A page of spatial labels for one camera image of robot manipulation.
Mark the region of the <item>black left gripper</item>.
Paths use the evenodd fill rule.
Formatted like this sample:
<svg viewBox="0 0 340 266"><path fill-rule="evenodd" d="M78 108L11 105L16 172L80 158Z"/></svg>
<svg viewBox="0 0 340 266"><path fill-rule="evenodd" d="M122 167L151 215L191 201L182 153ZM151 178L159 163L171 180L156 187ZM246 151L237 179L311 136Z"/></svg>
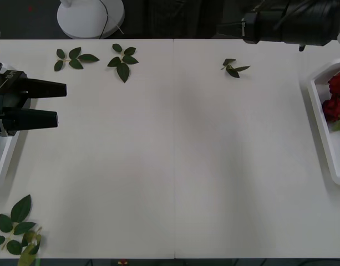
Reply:
<svg viewBox="0 0 340 266"><path fill-rule="evenodd" d="M16 131L58 127L55 111L24 109L29 98L67 96L67 85L52 81L27 79L23 71L4 69L0 63L0 136Z"/></svg>

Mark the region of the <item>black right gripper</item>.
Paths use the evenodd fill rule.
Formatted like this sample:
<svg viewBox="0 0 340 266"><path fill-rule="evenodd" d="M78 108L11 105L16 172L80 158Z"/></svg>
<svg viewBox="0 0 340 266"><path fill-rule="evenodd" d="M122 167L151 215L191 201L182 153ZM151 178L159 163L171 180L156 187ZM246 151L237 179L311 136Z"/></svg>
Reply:
<svg viewBox="0 0 340 266"><path fill-rule="evenodd" d="M229 37L242 37L242 40L248 44L257 44L260 41L258 19L259 14L257 12L248 12L241 22L218 24L217 33Z"/></svg>

